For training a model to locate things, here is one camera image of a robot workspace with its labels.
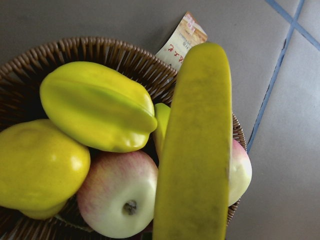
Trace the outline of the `brown woven wicker basket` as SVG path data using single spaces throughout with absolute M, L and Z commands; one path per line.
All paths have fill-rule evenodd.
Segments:
M 177 71 L 155 55 L 106 37 L 69 37 L 31 48 L 0 67 L 0 128 L 44 119 L 39 87 L 57 67 L 88 61 L 117 70 L 142 84 L 154 103 L 172 101 Z M 55 217 L 35 220 L 17 210 L 0 209 L 3 240 L 101 240 L 81 217 L 75 197 Z

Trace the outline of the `yellow starfruit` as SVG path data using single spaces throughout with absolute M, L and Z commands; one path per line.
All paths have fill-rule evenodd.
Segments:
M 98 63 L 75 61 L 58 67 L 44 78 L 39 94 L 48 118 L 94 149 L 142 149 L 158 125 L 148 91 Z

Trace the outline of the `pink peach fruit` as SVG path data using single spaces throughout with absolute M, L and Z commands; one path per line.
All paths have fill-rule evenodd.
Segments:
M 229 171 L 228 206 L 235 204 L 247 191 L 252 180 L 252 165 L 243 146 L 232 140 L 232 156 Z
M 138 150 L 99 153 L 76 194 L 84 221 L 99 234 L 124 239 L 154 218 L 158 168 Z

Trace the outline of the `paper price tag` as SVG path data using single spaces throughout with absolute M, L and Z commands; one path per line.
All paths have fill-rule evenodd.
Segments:
M 208 36 L 198 21 L 187 11 L 166 43 L 155 56 L 178 71 L 188 51 L 206 42 Z

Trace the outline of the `yellow lemon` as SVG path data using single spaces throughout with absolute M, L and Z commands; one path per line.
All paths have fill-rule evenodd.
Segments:
M 59 213 L 90 168 L 89 149 L 48 119 L 0 133 L 0 205 L 37 220 Z

